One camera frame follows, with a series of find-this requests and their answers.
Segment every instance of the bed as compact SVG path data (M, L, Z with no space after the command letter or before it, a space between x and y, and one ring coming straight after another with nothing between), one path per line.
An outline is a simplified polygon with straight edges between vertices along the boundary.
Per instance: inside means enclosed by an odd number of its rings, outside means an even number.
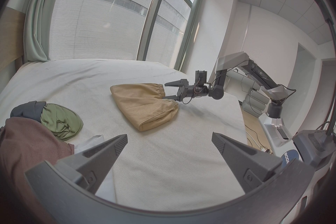
M179 103L174 119L140 132L116 106L110 87L122 83L161 83L194 78L160 63L71 59L24 64L0 94L0 126L11 110L28 101L70 108L84 122L67 142L77 145L95 135L107 140L128 135L112 168L118 204L154 211L181 211L217 205L244 194L211 142L212 132L247 143L238 100L195 98ZM177 88L165 87L166 95Z

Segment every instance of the light green curtain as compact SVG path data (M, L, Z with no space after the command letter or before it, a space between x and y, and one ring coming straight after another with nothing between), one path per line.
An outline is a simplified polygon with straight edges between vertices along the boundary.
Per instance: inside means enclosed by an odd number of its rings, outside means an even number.
M48 61L49 32L55 0L30 0L24 22L24 61Z

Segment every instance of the green cloth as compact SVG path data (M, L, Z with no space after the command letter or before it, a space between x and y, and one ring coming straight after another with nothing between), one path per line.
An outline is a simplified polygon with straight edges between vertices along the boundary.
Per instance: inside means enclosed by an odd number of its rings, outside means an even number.
M74 137L83 127L83 121L75 112L58 104L44 106L41 123L61 141Z

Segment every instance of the blue sticker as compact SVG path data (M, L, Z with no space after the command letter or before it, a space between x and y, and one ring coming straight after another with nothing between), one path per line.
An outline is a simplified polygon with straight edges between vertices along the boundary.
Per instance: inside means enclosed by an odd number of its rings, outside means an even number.
M289 151L286 151L282 156L282 167L285 167L287 163L289 163L292 159L299 159L299 152L297 152L295 149L291 149Z

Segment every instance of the white cable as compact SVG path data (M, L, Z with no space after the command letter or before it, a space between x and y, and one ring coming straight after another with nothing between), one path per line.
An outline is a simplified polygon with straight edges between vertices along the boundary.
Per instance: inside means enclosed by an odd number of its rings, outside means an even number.
M252 135L250 135L247 131L245 131L245 132L250 136L250 138L253 139L253 141L255 142L255 144L257 145L257 147L259 147L260 150L261 150L261 146L258 145L258 143L254 140L254 138L252 137Z

